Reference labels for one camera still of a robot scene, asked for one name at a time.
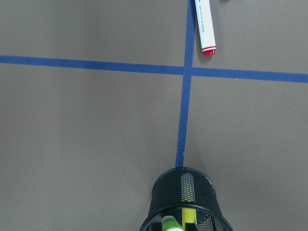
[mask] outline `gray surface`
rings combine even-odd
[[[182,66],[186,12],[185,0],[2,0],[0,53]]]
[[[201,54],[196,34],[196,67],[308,73],[308,2],[211,1],[217,52]]]
[[[154,181],[174,166],[181,78],[1,73],[0,230],[139,230]]]
[[[234,230],[306,230],[306,84],[193,77],[188,167],[216,187]]]

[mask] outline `blue tape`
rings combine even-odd
[[[188,123],[189,98],[191,92],[192,66],[193,66],[193,43],[195,31],[196,10],[194,0],[188,0],[184,72],[182,83],[182,97],[180,107],[180,122],[178,134],[177,157],[175,167],[183,167]]]
[[[308,83],[308,74],[299,73],[280,73],[266,71],[246,71],[246,70],[228,70],[211,68],[192,68],[193,76],[200,77],[221,77],[221,78],[239,78],[256,79],[283,82]]]
[[[97,62],[97,61],[85,61],[85,60],[74,60],[74,59],[53,59],[53,58],[38,58],[38,57],[24,57],[24,56],[8,56],[8,55],[0,55],[0,63],[183,75],[182,66],[125,64],[125,63]]]

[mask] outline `green marker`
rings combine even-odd
[[[162,219],[162,231],[183,231],[181,225],[177,222],[174,216],[165,216]]]

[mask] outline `white marker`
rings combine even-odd
[[[201,48],[204,56],[215,54],[216,43],[209,0],[195,0],[200,32]]]

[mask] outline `black mesh cup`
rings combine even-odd
[[[198,231],[233,231],[221,214],[212,182],[188,167],[171,169],[157,179],[149,215],[140,231],[161,231],[164,216],[174,216],[182,224],[183,208],[196,210]]]

